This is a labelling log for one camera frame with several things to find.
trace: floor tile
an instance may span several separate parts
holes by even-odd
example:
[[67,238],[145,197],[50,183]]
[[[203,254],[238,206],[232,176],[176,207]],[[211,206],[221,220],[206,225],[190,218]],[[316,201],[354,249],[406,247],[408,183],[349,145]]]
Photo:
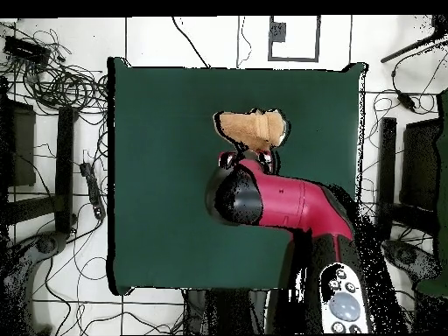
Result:
[[[71,304],[69,317],[60,328],[62,336],[118,336],[121,333],[120,305],[84,304],[78,310],[77,304]],[[68,314],[64,303],[33,303],[35,327],[52,325],[52,335]]]
[[123,319],[124,335],[159,335],[168,333],[174,325],[181,322],[184,307],[183,305],[126,304],[124,310],[146,323],[139,322],[129,314],[125,315]]
[[[175,17],[212,67],[235,67],[238,17]],[[204,67],[171,17],[128,18],[127,60],[136,67]]]
[[180,290],[136,288],[124,297],[124,302],[183,304],[184,299]]
[[[353,16],[352,62],[368,63],[366,90],[392,88],[391,74],[396,63],[426,46],[386,63],[381,63],[381,59],[432,32],[431,16]],[[396,87],[403,92],[423,92],[447,52],[448,46],[445,46],[444,50],[433,49],[406,59],[396,70]],[[437,72],[437,78],[427,88],[428,93],[436,94],[446,88],[447,68],[448,61],[445,61]]]

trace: tile grout line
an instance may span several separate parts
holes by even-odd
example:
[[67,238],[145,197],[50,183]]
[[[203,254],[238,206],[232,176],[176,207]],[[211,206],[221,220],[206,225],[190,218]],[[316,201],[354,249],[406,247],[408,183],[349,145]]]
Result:
[[120,336],[123,336],[124,296],[122,295],[122,317],[120,323]]

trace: dark green surface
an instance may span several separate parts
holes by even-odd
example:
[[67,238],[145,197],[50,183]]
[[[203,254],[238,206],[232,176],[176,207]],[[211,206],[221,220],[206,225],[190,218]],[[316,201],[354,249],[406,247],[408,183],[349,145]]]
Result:
[[437,236],[438,260],[442,268],[440,276],[434,280],[424,280],[417,289],[426,295],[448,297],[448,89],[441,93],[438,110],[442,112],[444,121],[442,134],[437,140],[437,150],[440,156],[440,182],[438,184],[437,217],[440,230]]
[[212,116],[281,109],[292,127],[281,174],[354,195],[363,69],[130,68],[115,59],[117,286],[278,287],[289,235],[207,214],[207,181],[231,150]]

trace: robot control buttons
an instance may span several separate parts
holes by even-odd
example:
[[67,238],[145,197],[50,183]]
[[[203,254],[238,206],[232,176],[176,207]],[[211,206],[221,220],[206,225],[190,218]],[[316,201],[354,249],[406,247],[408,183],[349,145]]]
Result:
[[330,288],[337,291],[340,289],[340,283],[336,280],[330,281]]
[[344,272],[343,269],[336,270],[336,276],[338,276],[338,278],[340,278],[340,279],[346,279],[347,278],[346,272]]
[[348,265],[337,262],[320,273],[323,333],[370,333],[361,282]]
[[362,333],[361,329],[357,325],[351,325],[348,331],[350,333]]
[[354,294],[354,292],[356,291],[356,288],[354,287],[354,284],[352,283],[346,283],[346,290],[348,292],[351,292],[352,294]]
[[337,292],[330,300],[330,311],[338,319],[354,322],[361,315],[358,301],[346,292]]
[[346,333],[346,328],[340,322],[334,322],[332,324],[332,331],[334,333]]

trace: round button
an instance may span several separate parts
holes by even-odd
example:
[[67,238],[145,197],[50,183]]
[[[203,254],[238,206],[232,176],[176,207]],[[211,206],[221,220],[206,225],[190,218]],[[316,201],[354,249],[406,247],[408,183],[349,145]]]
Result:
[[332,331],[334,333],[345,333],[346,332],[346,328],[340,322],[334,322],[332,324]]
[[344,272],[343,269],[336,270],[336,276],[338,276],[340,279],[346,279],[347,278],[346,272]]
[[350,333],[362,333],[361,329],[357,325],[351,325],[348,331]]
[[354,284],[346,283],[346,290],[353,294],[356,291],[356,288],[354,287]]
[[330,311],[333,316],[347,322],[354,322],[361,315],[358,301],[346,292],[336,292],[330,300]]
[[339,290],[340,289],[340,283],[336,280],[330,281],[330,288],[332,290]]

